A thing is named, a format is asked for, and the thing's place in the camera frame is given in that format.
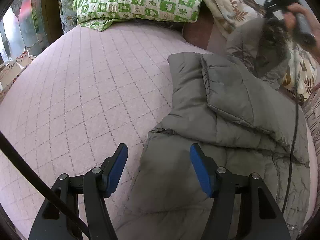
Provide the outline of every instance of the hand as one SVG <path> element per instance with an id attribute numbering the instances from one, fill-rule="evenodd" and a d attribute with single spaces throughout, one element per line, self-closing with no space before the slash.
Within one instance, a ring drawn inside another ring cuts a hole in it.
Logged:
<path id="1" fill-rule="evenodd" d="M 301 13 L 306 17 L 310 25 L 312 34 L 316 39 L 316 45 L 312 48 L 304 49 L 312 54 L 312 56 L 320 64 L 320 23 L 311 11 L 298 3 L 293 3 L 287 8 L 289 12 L 284 14 L 284 21 L 289 32 L 292 32 L 296 25 L 296 17 L 294 16 L 294 13 Z"/>

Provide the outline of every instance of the green patterned pillowcase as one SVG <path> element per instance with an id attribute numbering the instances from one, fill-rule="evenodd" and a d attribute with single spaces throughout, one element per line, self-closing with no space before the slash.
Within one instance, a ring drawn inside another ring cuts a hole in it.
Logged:
<path id="1" fill-rule="evenodd" d="M 78 24 L 102 31 L 115 19 L 195 22 L 200 3 L 201 0 L 74 0 L 73 10 Z"/>

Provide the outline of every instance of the black device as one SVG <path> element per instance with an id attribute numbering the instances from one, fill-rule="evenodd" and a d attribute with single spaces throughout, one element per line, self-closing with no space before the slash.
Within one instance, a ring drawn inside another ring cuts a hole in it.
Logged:
<path id="1" fill-rule="evenodd" d="M 124 165 L 128 158 L 128 148 L 121 143 L 112 157 L 104 160 L 85 175 L 69 177 L 61 174 L 51 190 L 79 217 L 78 194 L 84 195 L 84 206 L 88 222 L 89 239 L 117 240 L 104 198 L 116 191 Z M 81 240 L 82 233 L 66 215 L 47 199 L 44 200 L 33 223 L 29 240 Z"/>
<path id="2" fill-rule="evenodd" d="M 300 3 L 299 0 L 266 0 L 264 8 L 266 9 L 266 18 L 276 17 L 282 20 L 282 13 L 288 12 L 287 6 L 292 3 Z M 315 46 L 316 40 L 313 36 L 307 19 L 301 13 L 295 14 L 297 24 L 293 30 L 293 39 L 305 47 Z"/>

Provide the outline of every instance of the quilted mattress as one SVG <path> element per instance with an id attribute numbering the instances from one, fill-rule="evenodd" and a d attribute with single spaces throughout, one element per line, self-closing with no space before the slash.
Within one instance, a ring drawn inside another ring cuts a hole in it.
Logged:
<path id="1" fill-rule="evenodd" d="M 205 50 L 154 25 L 76 27 L 42 52 L 0 105 L 0 130 L 51 187 L 61 173 L 85 174 L 126 143 L 129 158 L 106 204 L 116 228 L 147 133 L 171 109 L 167 57 Z M 0 153 L 0 203 L 26 237 L 44 200 Z M 83 220 L 83 198 L 79 196 Z"/>

